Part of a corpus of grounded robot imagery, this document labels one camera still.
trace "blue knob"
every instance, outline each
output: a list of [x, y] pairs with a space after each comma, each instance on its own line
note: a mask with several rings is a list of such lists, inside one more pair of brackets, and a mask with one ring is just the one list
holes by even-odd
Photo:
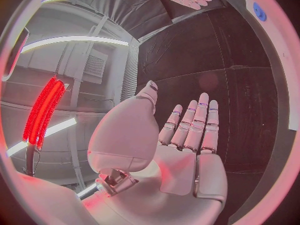
[[256, 16], [259, 18], [259, 20], [263, 22], [267, 20], [266, 13], [264, 12], [264, 10], [261, 9], [261, 7], [256, 2], [253, 4], [253, 9]]

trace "cable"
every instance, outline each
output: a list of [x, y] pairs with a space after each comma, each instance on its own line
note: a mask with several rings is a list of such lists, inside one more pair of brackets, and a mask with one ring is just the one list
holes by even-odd
[[40, 154], [39, 150], [37, 150], [37, 149], [34, 149], [34, 151], [38, 153], [38, 160], [37, 160], [37, 163], [36, 163], [36, 165], [34, 167], [34, 174], [36, 174], [36, 169], [37, 169], [38, 163], [40, 161], [41, 154]]

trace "red heating element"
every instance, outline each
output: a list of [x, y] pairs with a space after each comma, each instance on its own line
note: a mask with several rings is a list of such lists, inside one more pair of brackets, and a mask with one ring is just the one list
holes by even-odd
[[38, 96], [25, 125], [23, 142], [38, 150], [42, 149], [44, 137], [53, 112], [66, 91], [64, 83], [56, 75], [50, 79]]

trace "red heat lamp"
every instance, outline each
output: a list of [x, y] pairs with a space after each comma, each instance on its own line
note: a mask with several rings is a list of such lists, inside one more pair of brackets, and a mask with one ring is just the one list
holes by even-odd
[[58, 80], [56, 75], [50, 79], [38, 96], [29, 114], [23, 133], [23, 142], [27, 142], [26, 168], [24, 172], [34, 177], [34, 152], [42, 150], [45, 133], [53, 112], [65, 93], [68, 84]]

